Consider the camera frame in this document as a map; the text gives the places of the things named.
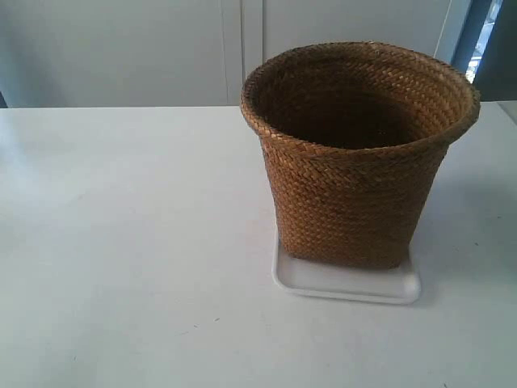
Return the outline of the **brown woven wicker basket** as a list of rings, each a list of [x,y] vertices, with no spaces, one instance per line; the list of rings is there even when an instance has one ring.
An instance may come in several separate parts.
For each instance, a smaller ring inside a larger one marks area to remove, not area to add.
[[[316,263],[398,266],[480,107],[457,69],[392,44],[311,44],[265,61],[240,108],[262,148],[282,248]]]

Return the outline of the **white plastic tray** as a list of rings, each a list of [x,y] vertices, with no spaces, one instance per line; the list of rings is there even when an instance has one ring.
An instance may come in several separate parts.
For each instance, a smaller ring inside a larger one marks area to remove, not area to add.
[[[294,258],[280,242],[271,274],[281,289],[304,297],[409,305],[422,292],[420,276],[409,259],[388,270],[346,268]]]

